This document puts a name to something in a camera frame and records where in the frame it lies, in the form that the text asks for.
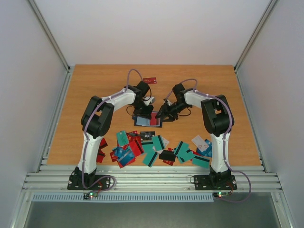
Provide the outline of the teal VIP card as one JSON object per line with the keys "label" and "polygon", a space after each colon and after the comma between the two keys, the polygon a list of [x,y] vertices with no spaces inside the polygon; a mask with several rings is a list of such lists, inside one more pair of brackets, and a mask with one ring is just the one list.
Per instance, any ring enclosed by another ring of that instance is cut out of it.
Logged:
{"label": "teal VIP card", "polygon": [[120,132],[118,132],[116,134],[116,139],[117,139],[118,145],[120,147],[123,147],[123,146],[129,144],[129,140],[128,140],[128,136],[127,136],[126,131],[120,131]]}

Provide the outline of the blue leather card holder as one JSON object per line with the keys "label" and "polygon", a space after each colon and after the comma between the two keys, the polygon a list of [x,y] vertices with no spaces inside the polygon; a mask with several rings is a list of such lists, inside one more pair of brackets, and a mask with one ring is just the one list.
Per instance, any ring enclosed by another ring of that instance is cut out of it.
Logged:
{"label": "blue leather card holder", "polygon": [[133,117],[133,119],[134,119],[134,126],[150,127],[150,125],[149,125],[150,119],[142,118],[142,117],[138,117],[138,116]]}

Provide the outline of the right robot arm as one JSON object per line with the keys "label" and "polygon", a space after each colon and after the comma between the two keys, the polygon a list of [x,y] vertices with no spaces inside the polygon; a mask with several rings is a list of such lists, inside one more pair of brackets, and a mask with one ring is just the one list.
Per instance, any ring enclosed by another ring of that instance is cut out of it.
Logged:
{"label": "right robot arm", "polygon": [[173,122],[178,114],[193,106],[202,110],[206,131],[211,136],[212,161],[209,169],[209,183],[213,188],[221,188],[231,177],[228,162],[228,140],[234,117],[224,95],[204,94],[195,88],[186,89],[182,83],[172,89],[176,102],[170,103],[167,98],[160,107],[156,117],[164,122]]}

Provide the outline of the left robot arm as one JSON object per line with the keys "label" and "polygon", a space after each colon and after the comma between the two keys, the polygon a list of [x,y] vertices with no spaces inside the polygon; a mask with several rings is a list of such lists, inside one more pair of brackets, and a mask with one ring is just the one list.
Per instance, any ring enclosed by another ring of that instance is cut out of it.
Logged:
{"label": "left robot arm", "polygon": [[140,81],[138,85],[128,85],[113,95],[102,98],[93,96],[90,99],[81,118],[84,143],[81,159],[74,171],[84,189],[91,189],[97,183],[95,173],[99,145],[110,129],[114,112],[131,105],[134,115],[151,119],[153,98],[145,97],[148,92],[151,92],[149,85]]}

